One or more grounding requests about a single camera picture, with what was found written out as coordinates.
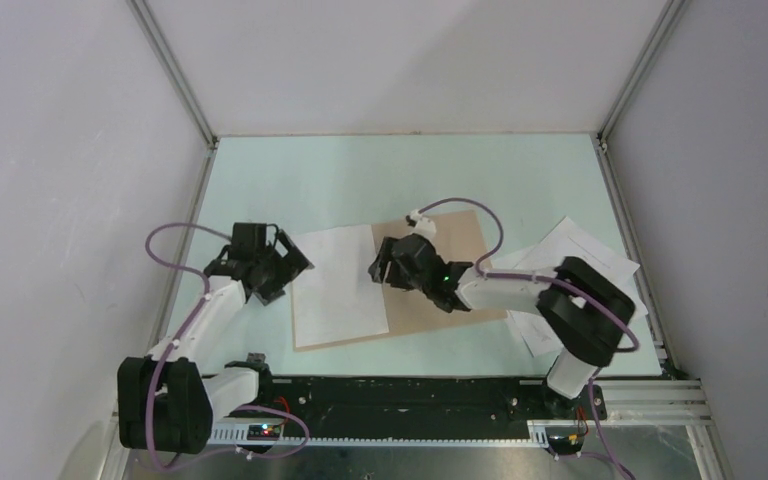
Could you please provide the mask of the white paper sheet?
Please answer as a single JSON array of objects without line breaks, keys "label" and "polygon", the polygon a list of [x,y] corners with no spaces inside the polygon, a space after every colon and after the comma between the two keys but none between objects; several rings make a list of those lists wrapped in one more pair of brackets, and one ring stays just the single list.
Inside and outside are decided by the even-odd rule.
[{"label": "white paper sheet", "polygon": [[313,267],[292,282],[294,347],[318,348],[389,332],[370,225],[304,233],[295,244]]}]

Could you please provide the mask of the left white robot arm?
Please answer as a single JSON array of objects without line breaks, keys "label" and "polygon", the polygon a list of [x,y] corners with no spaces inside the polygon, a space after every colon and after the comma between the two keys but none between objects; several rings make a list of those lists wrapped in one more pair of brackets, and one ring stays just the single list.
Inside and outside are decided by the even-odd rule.
[{"label": "left white robot arm", "polygon": [[267,306],[313,265],[290,236],[271,223],[236,223],[225,245],[192,272],[201,290],[183,323],[145,355],[125,358],[117,371],[119,440],[123,447],[157,454],[198,454],[215,420],[245,409],[264,416],[287,413],[262,354],[230,361],[216,373],[203,363],[251,299]]}]

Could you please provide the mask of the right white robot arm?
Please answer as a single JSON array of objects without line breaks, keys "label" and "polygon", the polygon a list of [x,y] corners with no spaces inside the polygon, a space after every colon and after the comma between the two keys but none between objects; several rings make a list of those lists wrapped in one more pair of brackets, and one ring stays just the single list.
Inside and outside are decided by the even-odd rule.
[{"label": "right white robot arm", "polygon": [[567,256],[547,273],[483,269],[447,261],[429,239],[409,234],[384,238],[368,273],[375,283],[420,292],[447,313],[537,312],[562,344],[541,392],[543,408],[556,418],[580,407],[581,393],[616,354],[640,347],[629,327],[633,300],[579,257]]}]

